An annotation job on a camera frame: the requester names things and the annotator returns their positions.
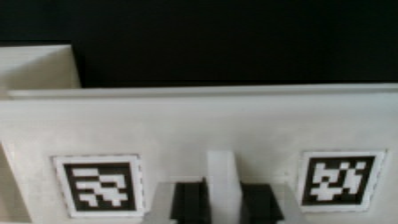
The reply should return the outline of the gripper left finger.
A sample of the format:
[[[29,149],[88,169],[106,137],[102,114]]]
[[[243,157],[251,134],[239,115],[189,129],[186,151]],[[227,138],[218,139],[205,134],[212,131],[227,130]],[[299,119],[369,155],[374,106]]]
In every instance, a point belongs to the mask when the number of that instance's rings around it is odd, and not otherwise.
[[[212,224],[207,180],[177,183],[171,219],[177,224]]]

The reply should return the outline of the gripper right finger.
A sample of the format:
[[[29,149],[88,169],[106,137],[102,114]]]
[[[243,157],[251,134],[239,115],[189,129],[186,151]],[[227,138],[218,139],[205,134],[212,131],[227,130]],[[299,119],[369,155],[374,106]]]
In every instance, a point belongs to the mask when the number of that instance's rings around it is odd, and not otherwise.
[[[243,184],[241,224],[278,224],[285,220],[269,184]]]

